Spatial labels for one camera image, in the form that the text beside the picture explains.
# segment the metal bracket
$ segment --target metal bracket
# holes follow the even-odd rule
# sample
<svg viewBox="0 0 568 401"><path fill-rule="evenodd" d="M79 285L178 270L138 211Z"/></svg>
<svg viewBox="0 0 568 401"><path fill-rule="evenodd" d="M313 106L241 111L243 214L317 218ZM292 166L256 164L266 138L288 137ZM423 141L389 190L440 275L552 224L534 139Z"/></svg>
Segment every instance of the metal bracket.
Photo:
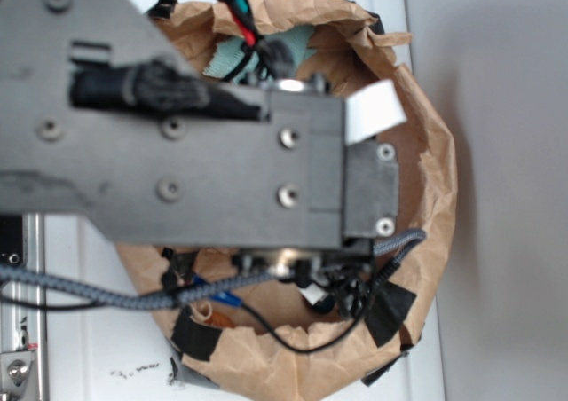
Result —
<svg viewBox="0 0 568 401"><path fill-rule="evenodd" d="M0 263L23 266L24 229L22 216L0 215ZM0 281L0 289L5 283Z"/></svg>
<svg viewBox="0 0 568 401"><path fill-rule="evenodd" d="M0 370L2 372L1 401L37 401L40 399L35 351L23 350L0 354Z"/></svg>

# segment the black tape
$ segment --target black tape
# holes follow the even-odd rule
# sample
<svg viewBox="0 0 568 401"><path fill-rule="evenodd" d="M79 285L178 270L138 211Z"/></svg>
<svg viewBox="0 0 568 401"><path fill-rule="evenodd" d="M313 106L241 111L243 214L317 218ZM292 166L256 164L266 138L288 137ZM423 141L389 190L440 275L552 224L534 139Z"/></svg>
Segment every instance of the black tape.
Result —
<svg viewBox="0 0 568 401"><path fill-rule="evenodd" d="M183 383L190 383L203 388L220 389L219 385L214 383L211 379L182 363L182 353L178 352L173 346L171 347L171 350L172 357L170 358L170 362L172 371L168 379L168 384L170 386L172 386L175 381L182 381Z"/></svg>
<svg viewBox="0 0 568 401"><path fill-rule="evenodd" d="M223 330L198 324L189 310L182 310L177 318L171 341L183 353L199 361L209 361Z"/></svg>
<svg viewBox="0 0 568 401"><path fill-rule="evenodd" d="M146 11L146 15L150 18L159 18L169 20L171 14L176 10L178 0L158 0L152 8Z"/></svg>
<svg viewBox="0 0 568 401"><path fill-rule="evenodd" d="M399 331L414 299L414 293L389 281L379 288L375 303L365 318L377 347L383 346Z"/></svg>
<svg viewBox="0 0 568 401"><path fill-rule="evenodd" d="M371 31L373 33L375 33L376 35L384 35L384 26L383 26L383 21L381 20L381 16L378 13L374 13L371 11L367 11L369 15L371 15L372 17L376 18L376 23L369 26L371 28Z"/></svg>
<svg viewBox="0 0 568 401"><path fill-rule="evenodd" d="M383 374L387 373L392 366L394 366L395 364L397 364L397 362L403 358L403 357L407 357L408 356L408 351L410 349L412 349L414 347L414 345L401 345L400 346L400 351L402 352L402 354L396 358L394 358L389 364L387 364L386 366L383 366L377 370L374 370L373 372L367 373L367 375L361 379L361 382L365 385L365 386L371 386L373 383L375 383L376 381L378 381L379 379L381 379L381 377L383 377Z"/></svg>
<svg viewBox="0 0 568 401"><path fill-rule="evenodd" d="M373 383L375 383L376 381L381 379L383 374L387 373L391 369L392 366L397 364L397 361L399 361L401 357L402 356L396 357L386 366L383 366L383 367L379 368L378 370L375 370L375 371L369 373L367 376L365 376L363 379L361 379L361 382L363 382L363 384L365 386L371 386Z"/></svg>

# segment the white surface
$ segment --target white surface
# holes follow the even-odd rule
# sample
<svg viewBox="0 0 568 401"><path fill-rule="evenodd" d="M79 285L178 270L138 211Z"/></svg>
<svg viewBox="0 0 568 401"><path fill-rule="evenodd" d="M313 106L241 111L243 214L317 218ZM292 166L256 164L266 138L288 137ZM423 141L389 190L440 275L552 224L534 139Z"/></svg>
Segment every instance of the white surface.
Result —
<svg viewBox="0 0 568 401"><path fill-rule="evenodd" d="M357 144L406 122L392 80L383 80L358 90L347 98L345 144Z"/></svg>
<svg viewBox="0 0 568 401"><path fill-rule="evenodd" d="M407 0L414 70L456 136L438 291L448 401L568 398L568 0Z"/></svg>
<svg viewBox="0 0 568 401"><path fill-rule="evenodd" d="M114 245L84 219L46 218L50 273L135 294ZM48 302L76 302L49 294ZM433 311L421 342L371 388L357 382L327 401L442 401L438 322ZM167 383L171 351L149 313L99 310L48 316L51 401L238 400L242 397L193 385ZM156 368L137 368L159 364Z"/></svg>

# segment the black wire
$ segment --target black wire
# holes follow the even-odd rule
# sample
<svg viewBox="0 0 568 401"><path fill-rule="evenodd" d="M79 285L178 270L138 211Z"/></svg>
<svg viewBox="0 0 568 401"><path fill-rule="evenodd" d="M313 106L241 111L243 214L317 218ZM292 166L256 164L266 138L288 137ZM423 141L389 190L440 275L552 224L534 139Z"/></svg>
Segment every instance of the black wire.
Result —
<svg viewBox="0 0 568 401"><path fill-rule="evenodd" d="M223 82L230 82L232 79L234 79L244 69L244 67L246 67L247 64L250 62L250 59L252 58L253 52L254 52L254 50L247 47L247 49L245 49L245 55L244 55L244 57L242 57L241 62L239 62L239 64L237 64L235 66L235 68L233 70L231 70L231 72L228 75L226 75L225 77L223 77L223 79L221 79L221 80Z"/></svg>
<svg viewBox="0 0 568 401"><path fill-rule="evenodd" d="M7 297L4 295L0 295L0 302L8 303L10 305L20 306L22 308L28 308L34 311L43 311L43 312L72 312L72 311L86 311L92 310L95 308L102 308L105 305L101 303L74 303L69 305L46 305L46 304L37 304L25 301L19 301L16 299L12 299L11 297Z"/></svg>
<svg viewBox="0 0 568 401"><path fill-rule="evenodd" d="M335 339L326 342L323 345L316 346L315 348L309 348L308 350L302 350L300 348L297 348L296 346L292 346L284 339L282 339L280 335L276 333L274 327L272 327L268 323L268 321L266 321L266 319L262 315L260 315L258 311L254 310L251 306L247 305L246 303L243 303L241 305L241 308L245 310L247 313L249 313L252 317L254 317L256 321L258 321L262 325L262 327L264 327L266 331L270 333L274 339L276 339L276 342L278 342L284 348L286 348L287 350L291 350L296 354L310 355L331 348L332 346L338 344L340 341L346 338L349 334L351 334L351 332L355 330L355 327L357 327L360 324L360 322L365 318L365 316L371 311L371 307L373 306L374 301L375 301L375 295L368 297L367 301L365 302L365 307L361 310L359 315L353 320L351 325L347 327L345 331L339 334Z"/></svg>
<svg viewBox="0 0 568 401"><path fill-rule="evenodd" d="M278 333L276 333L276 330L274 329L274 327L272 327L270 325L270 323L266 320L266 318L264 318L258 311L253 309L250 305L243 303L241 305L241 308L243 310L245 310L248 314L250 314L254 319L256 319L256 321L258 321L261 324L261 326L264 327L266 329L266 331L272 335L272 337L276 340L276 342L278 342L280 345L282 345L287 350L291 350L292 352L295 352L296 354L301 354L301 355L309 355L309 354L314 354L316 352L321 352L323 350L331 348L332 346L334 346L337 343L339 343L340 341L342 341L345 337L347 337L355 329L355 327L357 327L360 324L360 322L371 311L371 308L373 308L373 303L375 303L376 294L378 293L378 289L381 287L381 285L387 279L389 279L394 272L396 272L396 270L400 267L401 262L408 255L408 253L410 253L410 251L414 247L416 247L418 244L420 244L424 239L425 239L425 233L424 233L423 238L409 241L378 272L375 271L375 267L376 267L375 260L372 261L372 265L374 267L373 277L369 280L370 292L369 292L369 295L368 295L368 297L365 301L365 305L363 306L363 308L361 309L361 311L357 315L357 317L353 320L351 325L349 327L347 327L343 333L339 334L335 339L333 339L329 342L326 342L323 345L317 346L315 348L309 348L307 350L303 350L303 349L297 348L295 346L292 346L288 342L286 342L284 339L282 339L280 337L280 335Z"/></svg>

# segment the white paper tag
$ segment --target white paper tag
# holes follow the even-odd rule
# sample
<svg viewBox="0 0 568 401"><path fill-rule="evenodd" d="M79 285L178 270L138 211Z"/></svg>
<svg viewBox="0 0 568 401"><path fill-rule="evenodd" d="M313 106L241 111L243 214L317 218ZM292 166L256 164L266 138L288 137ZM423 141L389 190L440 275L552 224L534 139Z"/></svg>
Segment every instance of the white paper tag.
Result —
<svg viewBox="0 0 568 401"><path fill-rule="evenodd" d="M306 301L308 301L310 305L315 305L327 297L327 292L315 284L310 284L307 288L301 288L300 293L304 295Z"/></svg>
<svg viewBox="0 0 568 401"><path fill-rule="evenodd" d="M345 144L353 145L406 122L392 80L373 83L345 101Z"/></svg>

